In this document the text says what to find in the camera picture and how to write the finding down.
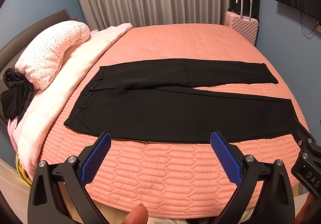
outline blue textured pad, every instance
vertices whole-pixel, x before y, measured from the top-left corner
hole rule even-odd
[[[99,167],[105,159],[111,146],[110,134],[104,136],[97,143],[96,147],[92,150],[91,154],[87,157],[80,171],[80,183],[85,186],[91,183],[96,176]]]
[[[242,182],[241,166],[217,132],[211,134],[211,146],[228,179],[238,187]]]

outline wall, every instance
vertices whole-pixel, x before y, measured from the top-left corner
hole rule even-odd
[[[273,64],[298,101],[309,129],[321,144],[321,33],[306,35],[300,11],[274,0],[260,0],[258,50]],[[317,24],[303,14],[307,32]]]
[[[6,0],[0,8],[0,49],[21,31],[62,9],[84,22],[78,0]],[[14,150],[6,129],[0,129],[0,158],[14,166]]]

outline pink quilted bedspread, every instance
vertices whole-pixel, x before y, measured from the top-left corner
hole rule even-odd
[[[96,140],[96,137],[73,132],[63,122],[99,66],[163,58],[266,63],[279,84],[228,84],[200,89],[291,98],[299,120],[307,126],[296,100],[277,71],[233,29],[211,24],[140,27],[128,31],[89,70],[50,128],[39,159],[60,163],[70,155],[78,155]],[[272,163],[282,159],[291,184],[297,184],[290,168],[299,149],[291,135],[240,142],[237,146],[259,161]],[[254,206],[261,185],[257,185],[249,207]],[[130,211],[143,203],[151,217],[171,219],[216,216],[235,188],[209,144],[119,140],[112,141],[94,181],[86,186],[91,198],[105,205]]]

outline pillow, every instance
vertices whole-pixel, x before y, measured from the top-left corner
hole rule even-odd
[[[87,41],[89,27],[67,20],[37,35],[21,54],[14,68],[33,83],[35,89],[46,89],[58,74],[65,51]]]

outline screw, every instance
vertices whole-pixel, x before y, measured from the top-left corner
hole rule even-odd
[[[279,166],[282,166],[283,162],[281,160],[276,160],[276,164],[279,165]]]
[[[69,158],[68,158],[68,162],[69,163],[73,163],[73,162],[75,162],[77,160],[77,157],[76,156],[70,156]]]
[[[245,159],[246,159],[247,161],[249,161],[249,162],[254,161],[254,157],[253,157],[252,155],[247,155],[247,156],[245,157]]]
[[[40,167],[44,167],[46,165],[46,162],[45,161],[41,161],[40,163],[39,163],[39,166]]]

